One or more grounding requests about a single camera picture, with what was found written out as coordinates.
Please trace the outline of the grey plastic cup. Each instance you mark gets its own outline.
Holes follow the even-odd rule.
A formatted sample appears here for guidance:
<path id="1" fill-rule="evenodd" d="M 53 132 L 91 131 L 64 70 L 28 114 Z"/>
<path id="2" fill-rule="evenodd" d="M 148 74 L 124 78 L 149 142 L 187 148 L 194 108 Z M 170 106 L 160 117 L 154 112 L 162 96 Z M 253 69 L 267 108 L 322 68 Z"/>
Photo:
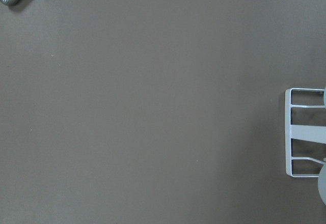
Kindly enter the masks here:
<path id="1" fill-rule="evenodd" d="M 319 172 L 318 192 L 322 202 L 326 205 L 326 165 L 324 164 Z"/>

